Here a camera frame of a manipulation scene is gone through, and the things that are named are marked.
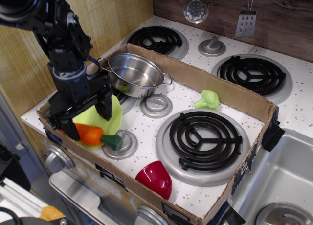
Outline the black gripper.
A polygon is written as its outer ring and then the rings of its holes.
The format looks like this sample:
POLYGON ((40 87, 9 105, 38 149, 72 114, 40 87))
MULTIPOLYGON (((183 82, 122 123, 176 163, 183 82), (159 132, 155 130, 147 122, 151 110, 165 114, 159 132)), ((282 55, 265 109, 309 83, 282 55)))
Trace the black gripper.
POLYGON ((109 121, 112 117, 112 88, 107 75, 88 79, 86 67, 75 72, 60 72, 49 66, 57 92, 49 99, 45 117, 53 129, 62 129, 71 139, 80 136, 72 119, 95 106, 97 113, 109 121))

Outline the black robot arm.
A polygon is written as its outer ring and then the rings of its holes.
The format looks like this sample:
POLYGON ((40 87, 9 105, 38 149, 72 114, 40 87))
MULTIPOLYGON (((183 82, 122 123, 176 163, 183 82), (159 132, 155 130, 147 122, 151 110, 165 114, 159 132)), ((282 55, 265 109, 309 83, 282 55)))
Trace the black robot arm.
POLYGON ((48 69, 57 92, 45 117, 53 129, 79 140, 74 117, 90 107, 106 120, 112 116, 112 88, 108 76, 87 74, 91 38, 65 0, 0 0, 3 26, 33 32, 48 57, 48 69))

